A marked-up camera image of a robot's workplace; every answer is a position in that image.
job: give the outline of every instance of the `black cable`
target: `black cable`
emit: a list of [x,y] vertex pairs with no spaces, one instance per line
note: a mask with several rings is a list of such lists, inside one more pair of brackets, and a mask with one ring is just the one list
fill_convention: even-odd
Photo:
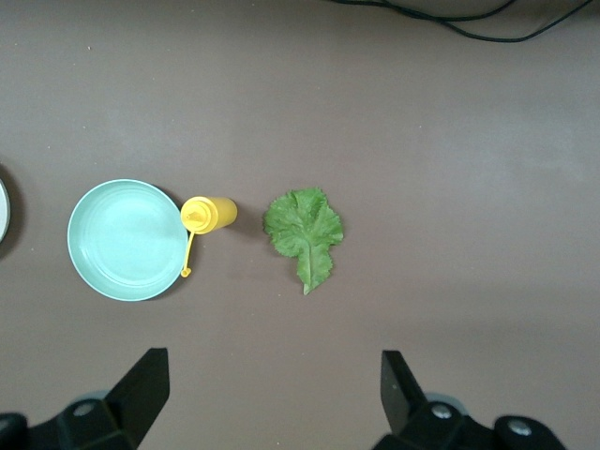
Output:
[[466,38],[477,39],[477,40],[484,40],[484,41],[487,41],[487,42],[516,43],[516,42],[523,42],[525,40],[529,40],[531,38],[535,38],[536,36],[541,35],[545,31],[547,31],[550,28],[552,28],[553,26],[558,25],[559,23],[561,23],[565,19],[569,18],[570,16],[572,16],[576,12],[578,12],[581,9],[583,9],[584,7],[588,6],[593,0],[586,0],[586,1],[584,1],[581,5],[579,5],[578,7],[573,8],[572,10],[570,10],[569,12],[567,12],[566,14],[564,14],[563,16],[561,16],[556,21],[550,23],[549,25],[546,25],[546,26],[540,28],[539,30],[537,30],[537,31],[535,31],[533,33],[530,33],[529,35],[523,36],[523,37],[489,37],[489,36],[483,36],[483,35],[478,35],[478,34],[466,31],[466,30],[464,30],[462,28],[459,28],[458,26],[456,26],[456,25],[453,24],[454,22],[467,22],[467,21],[477,21],[477,20],[481,20],[481,19],[486,19],[486,18],[491,17],[491,16],[493,16],[495,14],[498,14],[499,12],[501,12],[504,9],[508,8],[510,5],[512,5],[513,3],[515,3],[516,0],[509,0],[508,2],[506,2],[505,4],[503,4],[502,6],[497,7],[496,9],[493,9],[492,11],[490,11],[488,13],[485,13],[485,14],[478,14],[478,15],[474,15],[474,16],[464,16],[464,17],[434,16],[434,15],[431,15],[431,14],[427,14],[426,12],[418,11],[416,9],[412,9],[412,8],[409,8],[409,7],[402,7],[400,5],[396,5],[394,3],[390,3],[388,0],[381,0],[381,1],[374,1],[374,0],[366,0],[366,1],[361,1],[361,0],[330,0],[330,1],[333,1],[335,3],[340,3],[340,4],[343,4],[343,5],[357,5],[357,6],[379,7],[379,8],[392,9],[395,12],[397,12],[399,14],[402,14],[403,16],[411,17],[413,19],[418,19],[418,20],[430,21],[430,22],[438,23],[438,24],[440,24],[442,26],[450,28],[452,31],[454,31],[456,33],[459,33],[460,35],[462,35],[462,36],[464,36]]

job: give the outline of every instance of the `round dish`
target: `round dish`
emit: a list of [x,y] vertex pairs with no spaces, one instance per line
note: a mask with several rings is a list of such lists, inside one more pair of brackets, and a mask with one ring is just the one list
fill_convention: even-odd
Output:
[[154,186],[113,180],[94,187],[68,222],[68,253],[83,280],[115,300],[166,291],[183,267],[188,232],[179,209]]
[[4,239],[4,235],[8,230],[10,222],[10,201],[8,200],[8,192],[0,180],[0,242]]

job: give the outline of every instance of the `toy lettuce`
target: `toy lettuce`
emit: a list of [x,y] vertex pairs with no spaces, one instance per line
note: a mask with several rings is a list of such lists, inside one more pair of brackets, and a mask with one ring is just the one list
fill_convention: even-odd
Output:
[[275,199],[264,215],[263,225],[281,255],[298,258],[304,295],[329,278],[333,267],[329,247],[339,244],[344,234],[341,220],[322,190],[291,190]]

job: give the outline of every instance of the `bolt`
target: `bolt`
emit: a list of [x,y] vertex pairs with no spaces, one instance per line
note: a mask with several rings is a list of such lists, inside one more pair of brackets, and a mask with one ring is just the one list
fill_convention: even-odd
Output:
[[73,415],[76,417],[83,417],[84,415],[87,415],[90,411],[92,411],[94,409],[94,406],[94,403],[91,402],[82,403],[77,408],[75,408],[75,411],[73,411]]
[[448,409],[446,405],[442,405],[441,403],[433,405],[433,408],[431,408],[431,412],[438,419],[449,419],[450,417],[452,417],[452,412]]
[[508,427],[513,433],[518,434],[519,436],[532,435],[532,429],[522,420],[513,419],[508,422]]

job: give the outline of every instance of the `turquoise plate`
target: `turquoise plate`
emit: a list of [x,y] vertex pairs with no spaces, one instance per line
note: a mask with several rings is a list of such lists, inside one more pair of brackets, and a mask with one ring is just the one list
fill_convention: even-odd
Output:
[[137,302],[177,280],[188,232],[164,192],[142,181],[113,180],[79,200],[67,244],[87,284],[115,300]]

